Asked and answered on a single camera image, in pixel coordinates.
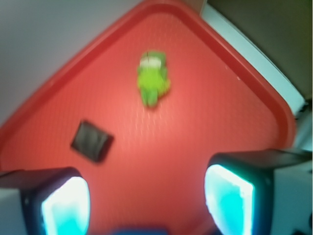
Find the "black square object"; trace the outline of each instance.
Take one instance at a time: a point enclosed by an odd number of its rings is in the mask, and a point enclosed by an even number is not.
[[[94,162],[99,162],[106,155],[113,136],[99,130],[87,121],[80,123],[71,147]]]

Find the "red tray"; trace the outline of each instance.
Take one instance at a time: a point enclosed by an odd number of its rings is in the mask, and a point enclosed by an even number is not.
[[[136,68],[167,55],[172,87],[144,108]],[[99,164],[70,148],[81,120],[115,136]],[[290,147],[295,123],[274,88],[207,23],[174,0],[143,2],[28,99],[0,130],[2,170],[73,166],[91,193],[91,234],[213,226],[203,178],[216,152]]]

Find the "blue object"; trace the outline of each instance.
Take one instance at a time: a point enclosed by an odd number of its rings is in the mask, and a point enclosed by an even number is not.
[[[206,171],[204,192],[208,210],[223,234],[252,234],[252,183],[215,164]]]
[[[85,235],[90,217],[87,182],[71,177],[42,202],[41,210],[47,235]]]

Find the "green toy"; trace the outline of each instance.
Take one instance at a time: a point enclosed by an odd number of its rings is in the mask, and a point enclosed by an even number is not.
[[[156,106],[158,98],[170,89],[165,60],[165,53],[158,51],[148,51],[141,56],[137,85],[145,106]]]

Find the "gray surface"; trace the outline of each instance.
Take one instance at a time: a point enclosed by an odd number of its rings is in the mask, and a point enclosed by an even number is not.
[[[15,188],[0,188],[0,235],[27,234],[20,192]]]
[[[279,168],[274,172],[272,235],[292,234],[299,230],[312,234],[312,161]]]
[[[0,126],[64,63],[141,0],[0,0]]]

